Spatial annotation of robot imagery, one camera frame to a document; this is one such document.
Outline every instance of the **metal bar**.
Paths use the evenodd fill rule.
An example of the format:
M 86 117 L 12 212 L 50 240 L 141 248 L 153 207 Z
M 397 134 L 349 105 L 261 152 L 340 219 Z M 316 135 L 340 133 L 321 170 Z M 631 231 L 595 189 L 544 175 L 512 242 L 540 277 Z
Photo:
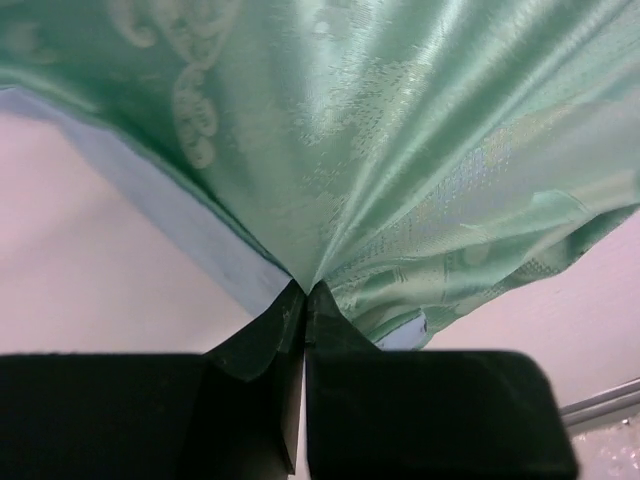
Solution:
M 640 379 L 560 409 L 571 434 L 622 421 L 640 412 Z

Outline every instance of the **mint green cloth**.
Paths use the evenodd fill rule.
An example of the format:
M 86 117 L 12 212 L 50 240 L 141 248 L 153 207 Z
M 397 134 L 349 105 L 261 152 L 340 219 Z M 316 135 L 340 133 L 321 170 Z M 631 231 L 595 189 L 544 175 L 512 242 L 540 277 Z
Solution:
M 635 0 L 0 0 L 0 84 L 148 152 L 378 340 L 635 210 L 638 25 Z

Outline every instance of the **damask pattern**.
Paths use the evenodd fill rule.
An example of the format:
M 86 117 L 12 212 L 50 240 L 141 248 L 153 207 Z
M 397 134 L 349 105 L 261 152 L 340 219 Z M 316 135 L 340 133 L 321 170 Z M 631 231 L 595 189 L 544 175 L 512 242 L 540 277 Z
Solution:
M 372 340 L 561 272 L 640 202 L 640 0 L 0 7 L 0 85 L 162 158 Z

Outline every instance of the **light blue fabric edge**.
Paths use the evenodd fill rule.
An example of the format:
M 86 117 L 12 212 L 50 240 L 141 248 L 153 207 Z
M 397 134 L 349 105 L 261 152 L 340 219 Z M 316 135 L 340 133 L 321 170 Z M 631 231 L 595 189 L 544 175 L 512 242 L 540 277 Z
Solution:
M 86 162 L 252 316 L 291 281 L 115 133 L 87 125 L 20 87 L 0 89 L 0 112 L 54 124 Z

